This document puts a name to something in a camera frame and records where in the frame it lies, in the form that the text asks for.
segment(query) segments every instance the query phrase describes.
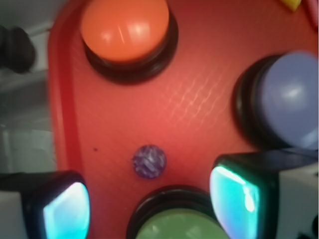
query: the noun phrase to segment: small ball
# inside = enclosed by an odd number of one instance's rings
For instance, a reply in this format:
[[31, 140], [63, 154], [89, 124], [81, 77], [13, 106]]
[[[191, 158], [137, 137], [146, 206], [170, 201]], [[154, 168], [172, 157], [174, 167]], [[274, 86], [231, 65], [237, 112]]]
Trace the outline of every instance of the small ball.
[[152, 179], [160, 176], [166, 166], [166, 155], [155, 145], [145, 145], [139, 148], [134, 157], [135, 172], [142, 178]]

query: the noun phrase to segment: red plastic surface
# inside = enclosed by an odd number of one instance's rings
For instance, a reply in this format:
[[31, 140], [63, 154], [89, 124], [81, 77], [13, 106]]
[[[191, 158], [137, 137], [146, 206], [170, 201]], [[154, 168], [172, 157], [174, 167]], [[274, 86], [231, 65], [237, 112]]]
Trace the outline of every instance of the red plastic surface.
[[[176, 55], [153, 79], [123, 85], [88, 63], [79, 22], [85, 0], [59, 14], [49, 39], [49, 92], [58, 168], [81, 172], [89, 188], [89, 237], [124, 238], [134, 208], [149, 192], [172, 184], [208, 191], [214, 159], [256, 150], [238, 131], [231, 94], [256, 60], [303, 49], [318, 53], [318, 33], [301, 6], [278, 0], [169, 0], [179, 26]], [[134, 152], [155, 144], [167, 167], [139, 178]]]

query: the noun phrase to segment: purple button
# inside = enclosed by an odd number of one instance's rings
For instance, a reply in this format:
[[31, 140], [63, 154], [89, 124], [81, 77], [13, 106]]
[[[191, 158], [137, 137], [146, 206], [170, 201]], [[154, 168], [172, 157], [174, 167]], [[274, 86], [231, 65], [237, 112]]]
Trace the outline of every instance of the purple button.
[[264, 123], [292, 147], [318, 149], [318, 58], [305, 52], [280, 57], [257, 94]]

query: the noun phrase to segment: glowing light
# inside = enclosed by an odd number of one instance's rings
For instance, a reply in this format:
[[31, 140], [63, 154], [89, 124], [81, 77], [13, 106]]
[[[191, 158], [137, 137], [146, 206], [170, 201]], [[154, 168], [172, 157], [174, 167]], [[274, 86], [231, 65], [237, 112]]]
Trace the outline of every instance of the glowing light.
[[216, 217], [231, 239], [258, 235], [259, 189], [224, 166], [210, 175], [210, 193]]
[[48, 239], [84, 239], [90, 224], [90, 201], [86, 187], [73, 183], [43, 209]]

